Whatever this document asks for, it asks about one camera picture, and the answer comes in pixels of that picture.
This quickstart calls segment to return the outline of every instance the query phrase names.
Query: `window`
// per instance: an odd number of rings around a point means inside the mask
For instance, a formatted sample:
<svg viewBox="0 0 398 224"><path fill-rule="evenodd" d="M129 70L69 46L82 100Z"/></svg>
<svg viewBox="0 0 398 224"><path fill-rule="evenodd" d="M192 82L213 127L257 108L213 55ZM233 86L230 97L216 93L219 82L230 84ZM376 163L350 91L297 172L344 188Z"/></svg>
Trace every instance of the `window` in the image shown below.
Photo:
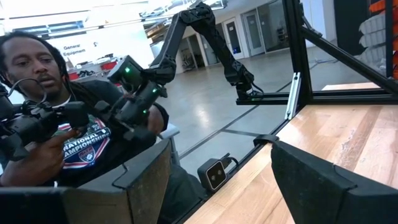
<svg viewBox="0 0 398 224"><path fill-rule="evenodd" d="M81 28L84 28L83 21L63 22L63 23L49 24L49 25L44 25L44 26L18 28L18 29L13 29L13 31L23 31L23 32L28 32L30 34L34 34L34 35L41 35L43 39L48 40L48 39L56 39L56 38L61 38L61 37L69 37L69 36L73 36L73 35L86 34L86 32L83 31L83 32L75 32L75 33L71 33L71 34L60 34L60 35L55 34L52 36L48 35L48 34L51 34L54 32L63 32L63 31L68 31L68 30L81 29Z"/></svg>

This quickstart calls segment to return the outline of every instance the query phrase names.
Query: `black cable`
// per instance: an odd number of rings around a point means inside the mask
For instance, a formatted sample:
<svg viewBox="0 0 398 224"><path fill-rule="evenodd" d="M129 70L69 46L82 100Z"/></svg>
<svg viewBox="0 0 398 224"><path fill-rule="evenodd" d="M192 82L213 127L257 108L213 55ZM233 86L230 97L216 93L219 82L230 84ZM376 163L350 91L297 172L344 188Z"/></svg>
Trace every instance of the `black cable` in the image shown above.
<svg viewBox="0 0 398 224"><path fill-rule="evenodd" d="M23 79L21 79L21 80L18 80L18 81L17 81L15 84L13 84L13 86L11 87L10 92L8 93L7 97L10 97L10 96L11 96L12 92L13 92L13 91L15 90L15 88L20 84L20 82L23 82L23 81L26 81L26 80L33 80L33 81L35 81L35 82L42 88L42 90L43 90L43 92L44 92L44 95L43 95L42 101L40 101L40 103L45 102L46 99L47 99L47 92L45 91L44 86L43 86L39 81L37 81L37 80L34 79L34 78L23 78Z"/></svg>
<svg viewBox="0 0 398 224"><path fill-rule="evenodd" d="M230 157L229 155L230 155L230 153L227 153L225 156L223 156L223 157L220 159L221 163L223 164L224 169L226 169L226 168L231 164L232 161L235 162L236 167L239 167L239 162L238 162L238 160L235 159L235 158L233 158L233 157Z"/></svg>
<svg viewBox="0 0 398 224"><path fill-rule="evenodd" d="M127 172L129 172L129 169L126 167L126 165L125 165L124 163L122 163L122 167L123 167L123 169L124 169L124 172L123 172L118 178L116 178L116 179L112 182L112 186L113 186L113 187L116 187L116 188L118 188L118 189L125 190L124 187L120 187L120 186L117 186L117 185L115 184L116 181L118 181L122 176L124 176Z"/></svg>
<svg viewBox="0 0 398 224"><path fill-rule="evenodd" d="M258 87L256 84L254 84L254 83L252 83L252 85L258 90L258 91L260 91L261 93L263 93L264 94L264 90L262 90L260 87Z"/></svg>

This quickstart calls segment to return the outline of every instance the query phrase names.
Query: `wooden tabletop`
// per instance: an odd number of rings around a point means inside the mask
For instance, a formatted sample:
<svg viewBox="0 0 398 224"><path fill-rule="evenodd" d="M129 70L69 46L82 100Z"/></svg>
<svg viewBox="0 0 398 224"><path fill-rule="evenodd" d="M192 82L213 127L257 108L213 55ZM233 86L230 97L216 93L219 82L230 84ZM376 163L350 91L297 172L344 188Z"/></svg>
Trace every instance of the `wooden tabletop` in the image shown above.
<svg viewBox="0 0 398 224"><path fill-rule="evenodd" d="M398 106L310 105L278 136L345 169L398 188ZM264 146L185 223L294 223L271 169L271 145Z"/></svg>
<svg viewBox="0 0 398 224"><path fill-rule="evenodd" d="M354 84L327 85L322 90L357 90L357 89L369 89L369 88L380 88L380 87L374 83L354 83Z"/></svg>

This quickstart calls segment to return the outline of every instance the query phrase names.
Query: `grey floor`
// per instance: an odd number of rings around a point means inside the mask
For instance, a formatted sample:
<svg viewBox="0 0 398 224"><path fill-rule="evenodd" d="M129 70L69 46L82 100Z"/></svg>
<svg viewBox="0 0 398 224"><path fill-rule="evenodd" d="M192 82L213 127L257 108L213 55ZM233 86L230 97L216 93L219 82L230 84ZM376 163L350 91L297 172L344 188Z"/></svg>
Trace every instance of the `grey floor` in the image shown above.
<svg viewBox="0 0 398 224"><path fill-rule="evenodd" d="M314 90L367 81L317 48L308 50L308 58ZM241 62L265 92L290 91L293 69L289 51ZM193 175L208 159L220 158L227 152L242 159L253 148L252 140L258 134L271 132L284 118L286 106L237 106L235 89L225 80L221 65L178 74L167 89L169 97L158 102L181 131L175 137L177 151L182 167Z"/></svg>

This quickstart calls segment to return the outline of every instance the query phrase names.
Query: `glass door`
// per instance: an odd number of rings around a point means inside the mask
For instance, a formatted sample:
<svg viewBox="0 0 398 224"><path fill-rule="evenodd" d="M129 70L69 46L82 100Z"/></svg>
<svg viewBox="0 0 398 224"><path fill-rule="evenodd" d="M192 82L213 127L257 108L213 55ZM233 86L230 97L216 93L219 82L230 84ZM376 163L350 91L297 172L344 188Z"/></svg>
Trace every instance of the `glass door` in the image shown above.
<svg viewBox="0 0 398 224"><path fill-rule="evenodd" d="M262 38L267 52L289 47L289 37L281 0L258 7Z"/></svg>
<svg viewBox="0 0 398 224"><path fill-rule="evenodd" d="M244 58L242 47L241 47L241 40L239 39L238 31L236 29L236 20L232 18L224 22L224 29L225 29L225 41L229 50L234 55L235 59Z"/></svg>
<svg viewBox="0 0 398 224"><path fill-rule="evenodd" d="M243 21L246 28L246 35L250 48L250 56L258 55L265 52L258 20L259 18L257 16L256 10L243 14Z"/></svg>

